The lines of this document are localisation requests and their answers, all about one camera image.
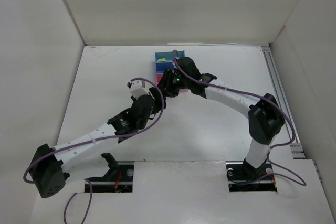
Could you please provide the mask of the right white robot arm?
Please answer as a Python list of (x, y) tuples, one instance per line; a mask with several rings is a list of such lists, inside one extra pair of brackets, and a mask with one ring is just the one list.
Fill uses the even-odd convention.
[(269, 93), (263, 97), (235, 93), (226, 88), (216, 76), (200, 73), (189, 57), (177, 60), (178, 67), (166, 69), (158, 83), (166, 97), (176, 97), (180, 90), (188, 89), (202, 98), (226, 105), (248, 119), (252, 142), (243, 161), (243, 171), (256, 177), (264, 165), (271, 143), (285, 123), (284, 116), (273, 104), (278, 105)]

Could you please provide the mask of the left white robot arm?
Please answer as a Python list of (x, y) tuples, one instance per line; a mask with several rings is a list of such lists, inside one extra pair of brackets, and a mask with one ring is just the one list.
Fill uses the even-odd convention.
[(157, 122), (166, 108), (166, 97), (159, 87), (130, 91), (131, 107), (94, 131), (66, 144), (44, 144), (36, 149), (24, 181), (34, 184), (41, 198), (49, 198), (78, 180), (116, 174), (119, 164), (105, 149), (149, 130), (148, 121)]

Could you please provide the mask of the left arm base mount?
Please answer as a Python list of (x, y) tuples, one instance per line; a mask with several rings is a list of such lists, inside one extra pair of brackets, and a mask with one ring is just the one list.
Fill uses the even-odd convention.
[(133, 192), (134, 162), (116, 161), (110, 153), (101, 154), (108, 170), (102, 176), (88, 178), (93, 193)]

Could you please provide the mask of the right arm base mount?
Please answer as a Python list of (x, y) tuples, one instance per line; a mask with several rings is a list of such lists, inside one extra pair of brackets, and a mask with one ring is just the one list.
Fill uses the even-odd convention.
[(277, 192), (273, 169), (265, 162), (258, 169), (249, 167), (243, 161), (226, 162), (228, 189), (231, 193)]

